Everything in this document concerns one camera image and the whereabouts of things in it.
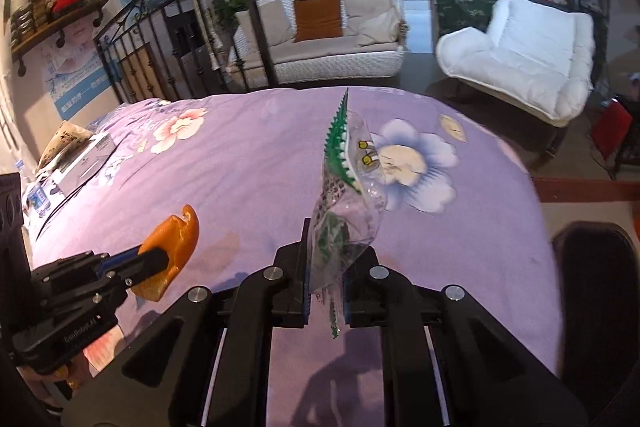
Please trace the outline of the person's left hand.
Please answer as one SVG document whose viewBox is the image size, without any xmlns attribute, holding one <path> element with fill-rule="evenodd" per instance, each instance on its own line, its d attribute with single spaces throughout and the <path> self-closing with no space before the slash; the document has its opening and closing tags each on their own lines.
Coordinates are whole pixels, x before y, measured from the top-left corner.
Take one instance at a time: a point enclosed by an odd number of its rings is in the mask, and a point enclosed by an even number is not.
<svg viewBox="0 0 640 427">
<path fill-rule="evenodd" d="M 72 389 L 74 395 L 79 388 L 93 379 L 88 351 L 82 350 L 59 369 L 48 375 L 40 375 L 29 366 L 20 366 L 17 370 L 35 397 L 51 407 L 62 407 L 62 403 L 50 392 L 48 384 L 63 383 Z"/>
</svg>

